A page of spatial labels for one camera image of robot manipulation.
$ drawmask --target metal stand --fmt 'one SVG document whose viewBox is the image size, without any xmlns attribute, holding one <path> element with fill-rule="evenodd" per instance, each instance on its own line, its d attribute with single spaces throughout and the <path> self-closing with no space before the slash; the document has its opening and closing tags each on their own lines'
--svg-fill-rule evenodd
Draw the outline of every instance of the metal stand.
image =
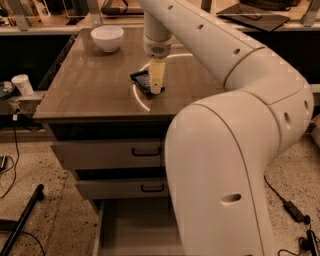
<svg viewBox="0 0 320 256">
<path fill-rule="evenodd" d="M 0 220 L 0 230 L 10 232 L 10 236 L 8 237 L 7 242 L 3 246 L 0 253 L 1 256 L 9 255 L 36 202 L 44 198 L 42 193 L 43 188 L 44 186 L 42 184 L 37 186 L 18 221 Z"/>
</svg>

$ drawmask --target black object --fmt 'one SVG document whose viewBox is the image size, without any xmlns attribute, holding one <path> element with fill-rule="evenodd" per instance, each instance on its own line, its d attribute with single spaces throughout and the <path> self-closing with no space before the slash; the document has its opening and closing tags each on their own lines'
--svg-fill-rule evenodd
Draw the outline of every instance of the black object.
<svg viewBox="0 0 320 256">
<path fill-rule="evenodd" d="M 304 215 L 291 201 L 284 202 L 283 207 L 296 222 L 300 223 L 304 221 Z"/>
<path fill-rule="evenodd" d="M 4 169 L 6 169 L 6 163 L 7 163 L 7 157 L 0 156 L 0 171 L 3 171 Z"/>
<path fill-rule="evenodd" d="M 18 221 L 11 221 L 11 220 L 0 220 L 0 230 L 9 231 L 10 236 L 7 239 L 5 245 L 2 248 L 0 253 L 1 256 L 8 256 L 10 251 L 17 240 L 20 231 L 22 230 L 24 224 L 26 223 L 33 207 L 35 206 L 37 201 L 40 201 L 44 198 L 42 193 L 44 186 L 42 184 L 38 185 L 35 191 L 33 192 L 32 197 L 30 198 L 27 206 L 24 208 L 23 213 Z"/>
<path fill-rule="evenodd" d="M 218 12 L 217 15 L 268 32 L 290 20 L 289 17 L 244 4 L 235 4 Z"/>
<path fill-rule="evenodd" d="M 307 239 L 302 241 L 301 248 L 306 252 L 311 251 L 312 256 L 320 256 L 316 235 L 311 229 L 307 231 Z"/>
<path fill-rule="evenodd" d="M 150 75 L 148 70 L 142 70 L 130 75 L 131 80 L 145 93 L 151 95 L 150 89 Z"/>
<path fill-rule="evenodd" d="M 294 0 L 240 0 L 240 3 L 267 11 L 288 11 L 298 4 Z"/>
</svg>

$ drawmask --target drawer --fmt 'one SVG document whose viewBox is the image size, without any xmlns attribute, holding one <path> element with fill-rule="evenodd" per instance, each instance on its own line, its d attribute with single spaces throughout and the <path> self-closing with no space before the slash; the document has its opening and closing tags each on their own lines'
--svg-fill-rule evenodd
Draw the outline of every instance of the drawer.
<svg viewBox="0 0 320 256">
<path fill-rule="evenodd" d="M 160 139 L 59 141 L 51 148 L 67 170 L 164 166 Z"/>
<path fill-rule="evenodd" d="M 170 198 L 103 200 L 93 255 L 184 255 Z"/>
<path fill-rule="evenodd" d="M 113 199 L 169 196 L 165 177 L 140 179 L 115 179 L 76 181 L 76 188 L 83 199 Z"/>
</svg>

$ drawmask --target white cup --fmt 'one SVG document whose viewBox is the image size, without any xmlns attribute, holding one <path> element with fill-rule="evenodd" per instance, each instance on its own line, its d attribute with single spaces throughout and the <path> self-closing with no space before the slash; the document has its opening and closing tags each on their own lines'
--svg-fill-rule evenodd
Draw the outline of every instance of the white cup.
<svg viewBox="0 0 320 256">
<path fill-rule="evenodd" d="M 23 96 L 29 96 L 33 94 L 33 89 L 29 81 L 29 77 L 25 74 L 17 75 L 12 78 L 11 82 L 17 86 L 18 90 Z"/>
</svg>

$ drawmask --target cable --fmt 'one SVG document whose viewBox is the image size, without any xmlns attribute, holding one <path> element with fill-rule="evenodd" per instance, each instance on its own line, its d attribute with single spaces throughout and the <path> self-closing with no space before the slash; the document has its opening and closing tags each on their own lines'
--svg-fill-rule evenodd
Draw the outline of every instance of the cable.
<svg viewBox="0 0 320 256">
<path fill-rule="evenodd" d="M 41 248 L 41 252 L 42 252 L 42 255 L 43 255 L 43 256 L 45 256 L 45 255 L 46 255 L 46 254 L 45 254 L 45 252 L 44 252 L 43 246 L 42 246 L 42 244 L 40 243 L 40 241 L 39 241 L 39 239 L 38 239 L 38 238 L 36 238 L 34 235 L 32 235 L 31 233 L 26 232 L 26 231 L 20 231 L 20 233 L 22 233 L 22 234 L 26 234 L 26 235 L 29 235 L 29 236 L 33 237 L 33 238 L 34 238 L 34 240 L 36 240 L 36 242 L 37 242 L 37 243 L 38 243 L 38 245 L 40 246 L 40 248 Z"/>
<path fill-rule="evenodd" d="M 15 126 L 13 126 L 13 132 L 14 132 L 14 140 L 15 140 L 15 145 L 16 145 L 16 151 L 17 151 L 17 160 L 16 160 L 16 162 L 14 163 L 14 166 L 13 166 L 13 180 L 12 180 L 9 188 L 7 189 L 7 191 L 2 196 L 0 196 L 0 199 L 4 198 L 10 192 L 10 190 L 13 187 L 13 184 L 16 181 L 16 176 L 17 176 L 17 164 L 19 162 L 20 152 L 19 152 L 19 148 L 18 148 L 17 132 L 16 132 L 16 127 Z"/>
<path fill-rule="evenodd" d="M 264 175 L 264 180 L 267 183 L 267 185 L 270 187 L 270 189 L 280 198 L 281 202 L 283 203 L 284 209 L 290 214 L 290 216 L 298 223 L 305 221 L 305 216 L 302 214 L 302 212 L 298 209 L 297 206 L 294 205 L 293 202 L 285 200 L 277 190 L 275 190 L 270 183 L 268 182 L 266 176 Z"/>
<path fill-rule="evenodd" d="M 270 185 L 270 183 L 269 183 L 268 180 L 267 180 L 266 175 L 264 175 L 263 177 L 264 177 L 264 180 L 265 180 L 265 182 L 267 183 L 268 187 L 279 197 L 279 199 L 281 200 L 281 202 L 282 202 L 282 203 L 287 202 L 287 200 L 285 200 L 285 199 L 278 193 L 278 191 L 275 190 L 275 189 Z"/>
<path fill-rule="evenodd" d="M 301 252 L 302 252 L 301 243 L 302 243 L 303 240 L 304 240 L 303 237 L 300 237 L 299 240 L 298 240 L 298 243 L 299 243 L 299 253 L 298 254 L 296 254 L 294 252 L 290 252 L 290 251 L 288 251 L 286 249 L 281 249 L 281 250 L 278 251 L 278 256 L 281 256 L 281 252 L 287 252 L 287 253 L 290 253 L 291 255 L 295 255 L 295 256 L 301 255 Z"/>
</svg>

